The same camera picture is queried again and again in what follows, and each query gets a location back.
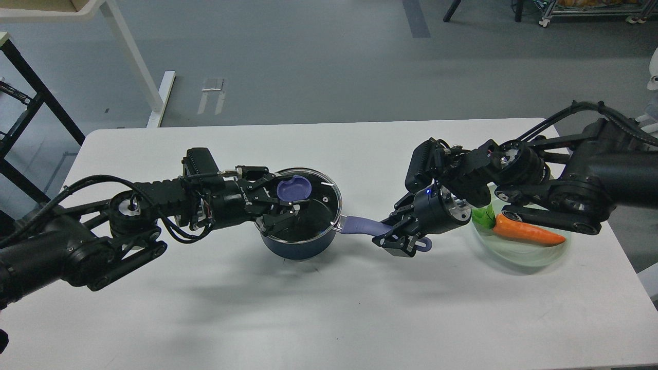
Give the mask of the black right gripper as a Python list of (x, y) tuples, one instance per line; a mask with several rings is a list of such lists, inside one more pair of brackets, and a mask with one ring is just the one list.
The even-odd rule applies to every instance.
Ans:
[(397, 257), (414, 257), (418, 252), (430, 251), (432, 241), (428, 237), (392, 229), (400, 222), (416, 220), (421, 234), (444, 234), (467, 225), (471, 220), (471, 208), (467, 202), (456, 199), (446, 187), (435, 183), (414, 194), (413, 203), (395, 204), (392, 213), (381, 220), (388, 226), (374, 230), (372, 242)]

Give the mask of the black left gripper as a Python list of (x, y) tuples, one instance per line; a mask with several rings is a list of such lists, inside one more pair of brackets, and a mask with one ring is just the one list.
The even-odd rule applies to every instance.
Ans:
[(235, 167), (236, 180), (212, 178), (208, 180), (208, 202), (213, 227), (232, 227), (254, 221), (257, 230), (265, 235), (279, 237), (298, 220), (309, 201), (265, 203), (256, 198), (278, 198), (278, 176), (264, 166)]

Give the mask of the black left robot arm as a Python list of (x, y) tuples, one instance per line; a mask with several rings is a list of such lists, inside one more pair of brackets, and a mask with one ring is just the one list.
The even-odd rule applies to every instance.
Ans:
[(309, 192), (263, 166), (221, 171), (205, 147), (188, 149), (183, 174), (130, 182), (92, 175), (72, 183), (2, 239), (2, 308), (58, 280), (96, 292), (160, 257), (163, 231), (180, 244), (248, 221), (266, 235), (308, 208)]

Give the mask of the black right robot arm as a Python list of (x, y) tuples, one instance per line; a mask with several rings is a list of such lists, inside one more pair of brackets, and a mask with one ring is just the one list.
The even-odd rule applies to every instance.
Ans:
[(524, 226), (598, 234), (617, 206), (656, 208), (656, 133), (602, 102), (577, 102), (514, 140), (475, 149), (429, 138), (413, 152), (407, 193), (372, 242), (394, 256), (467, 225), (496, 197)]

